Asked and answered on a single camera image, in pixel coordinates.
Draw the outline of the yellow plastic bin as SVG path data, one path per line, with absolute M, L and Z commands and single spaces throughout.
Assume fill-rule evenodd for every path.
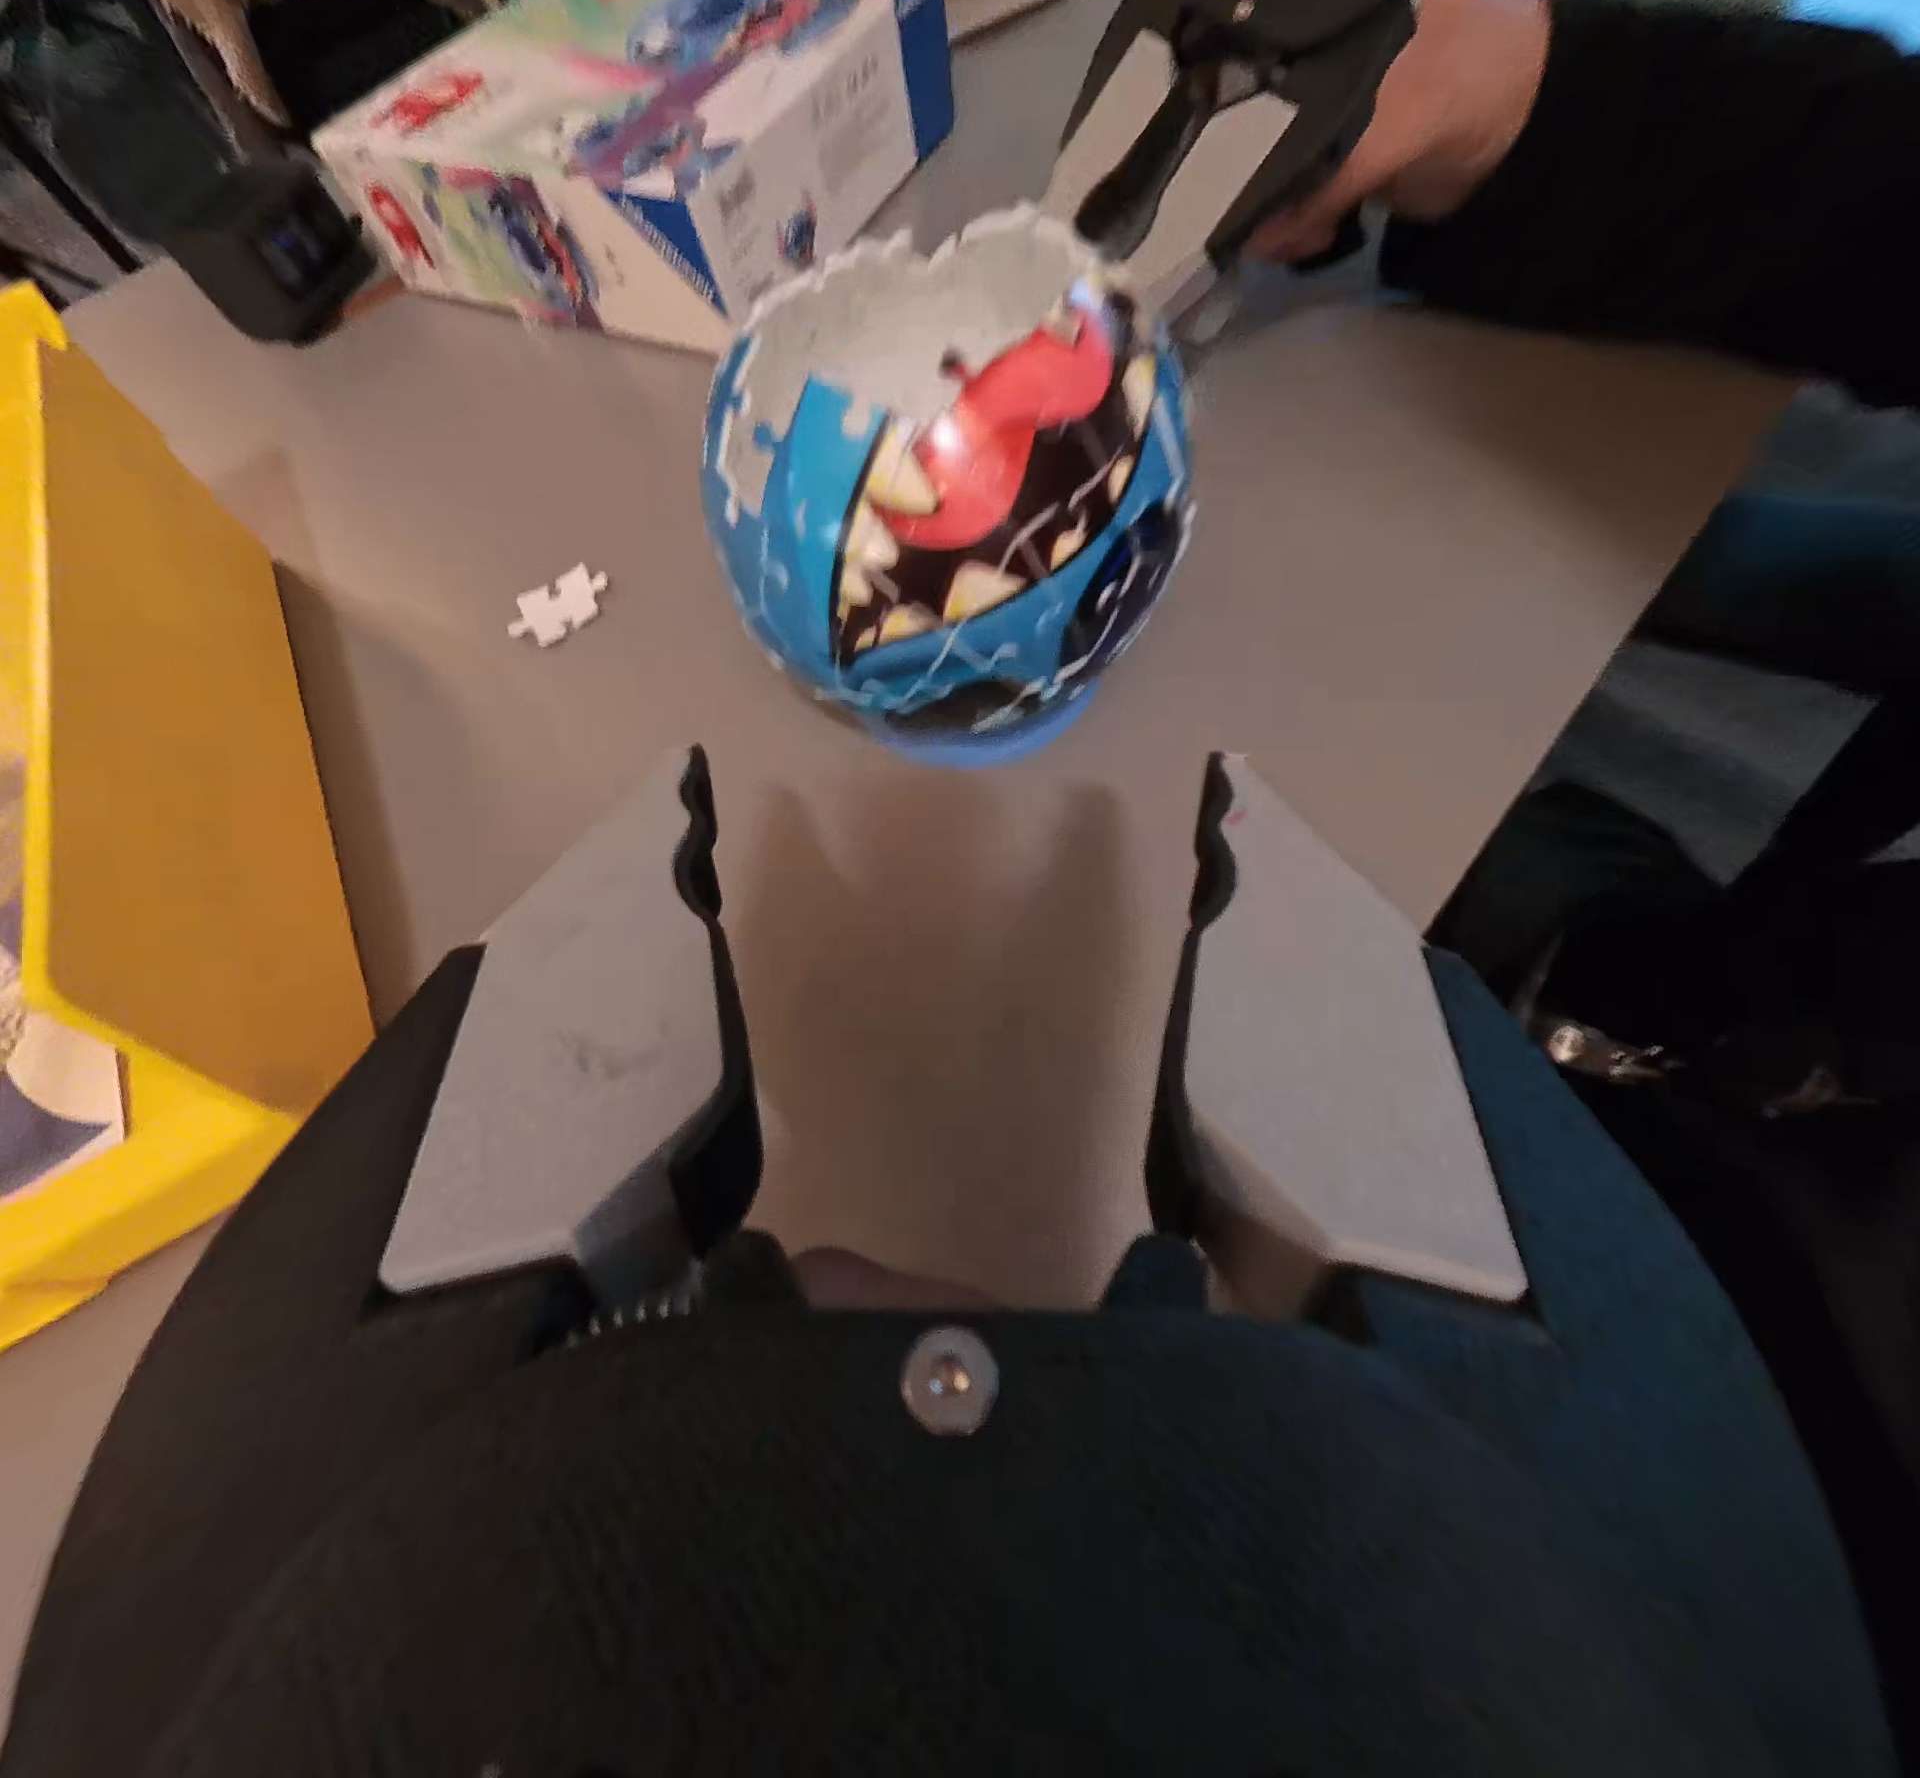
M 1 749 L 29 1006 L 118 1054 L 125 1137 L 1 1199 L 1 1345 L 227 1213 L 370 1041 L 262 544 L 1 296 Z

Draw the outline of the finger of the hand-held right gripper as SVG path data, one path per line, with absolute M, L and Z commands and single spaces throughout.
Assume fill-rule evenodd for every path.
M 1176 186 L 1205 132 L 1205 72 L 1140 32 L 1054 166 L 1054 216 L 1087 244 L 1203 244 L 1199 206 Z
M 1201 117 L 1170 94 L 1102 183 L 1102 250 L 1142 308 L 1178 329 L 1235 268 L 1271 206 L 1246 203 L 1292 126 L 1295 105 L 1253 94 Z

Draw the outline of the white puzzle piece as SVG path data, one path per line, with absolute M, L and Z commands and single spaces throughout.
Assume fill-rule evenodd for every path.
M 506 635 L 537 649 L 553 649 L 596 621 L 610 580 L 605 570 L 576 562 L 550 581 L 518 591 Z

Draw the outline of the black device with small screen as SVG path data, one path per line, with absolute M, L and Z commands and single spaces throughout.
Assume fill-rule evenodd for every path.
M 298 159 L 224 170 L 161 247 L 257 343 L 315 343 L 374 277 L 361 220 Z

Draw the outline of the blue puzzle ball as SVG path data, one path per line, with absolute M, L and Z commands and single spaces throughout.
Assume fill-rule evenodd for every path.
M 1038 206 L 864 237 L 720 358 L 702 510 L 761 653 L 833 714 L 1055 694 L 1140 639 L 1193 532 L 1188 395 L 1127 273 Z

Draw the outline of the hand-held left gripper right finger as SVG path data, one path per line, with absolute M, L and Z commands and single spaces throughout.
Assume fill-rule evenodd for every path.
M 1205 766 L 1145 1198 L 1240 1311 L 1339 1274 L 1528 1290 L 1418 929 L 1235 753 Z

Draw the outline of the cartoon printed puzzle box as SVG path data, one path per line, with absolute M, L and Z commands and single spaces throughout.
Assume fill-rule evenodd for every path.
M 311 144 L 409 291 L 714 353 L 952 123 L 944 0 L 506 0 Z

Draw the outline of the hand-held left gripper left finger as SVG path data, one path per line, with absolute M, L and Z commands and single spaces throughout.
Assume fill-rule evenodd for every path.
M 489 927 L 378 1263 L 396 1297 L 568 1269 L 656 1300 L 745 1223 L 762 1132 L 688 746 Z

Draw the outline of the person's right forearm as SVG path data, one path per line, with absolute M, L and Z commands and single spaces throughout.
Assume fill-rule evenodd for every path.
M 1548 0 L 1545 76 L 1381 280 L 1496 326 L 1714 350 L 1918 403 L 1918 59 L 1776 14 Z

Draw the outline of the person's right hand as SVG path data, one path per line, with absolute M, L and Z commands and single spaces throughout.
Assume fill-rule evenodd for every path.
M 1363 206 L 1415 225 L 1452 216 L 1523 134 L 1548 38 L 1548 0 L 1418 0 L 1413 32 L 1353 154 L 1319 190 L 1273 215 L 1252 254 L 1304 265 L 1331 254 Z

